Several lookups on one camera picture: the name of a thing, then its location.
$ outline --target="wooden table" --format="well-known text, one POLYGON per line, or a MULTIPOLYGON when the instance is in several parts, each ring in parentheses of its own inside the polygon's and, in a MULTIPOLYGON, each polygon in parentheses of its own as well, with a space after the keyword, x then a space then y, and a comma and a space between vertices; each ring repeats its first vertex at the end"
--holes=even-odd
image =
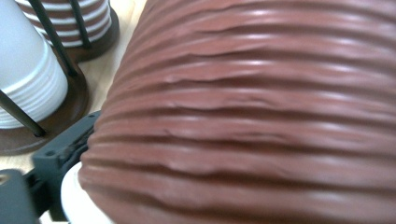
MULTIPOLYGON (((89 105, 89 112, 100 110, 106 99, 108 88, 120 65, 122 55, 145 4, 146 0, 111 0, 111 6, 117 12, 120 20, 120 40, 101 57, 79 64, 90 88, 91 105, 89 105)), ((12 168, 27 173, 33 168, 32 154, 0 156, 0 170, 12 168)), ((48 218, 42 218, 42 223, 51 223, 51 221, 48 218)))

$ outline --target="ribbed ridge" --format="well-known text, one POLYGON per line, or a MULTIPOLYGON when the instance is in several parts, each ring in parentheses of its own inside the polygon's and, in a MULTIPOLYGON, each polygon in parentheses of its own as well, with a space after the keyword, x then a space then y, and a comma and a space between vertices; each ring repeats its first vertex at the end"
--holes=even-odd
POLYGON ((396 222, 395 11, 148 0, 83 188, 117 223, 396 222))

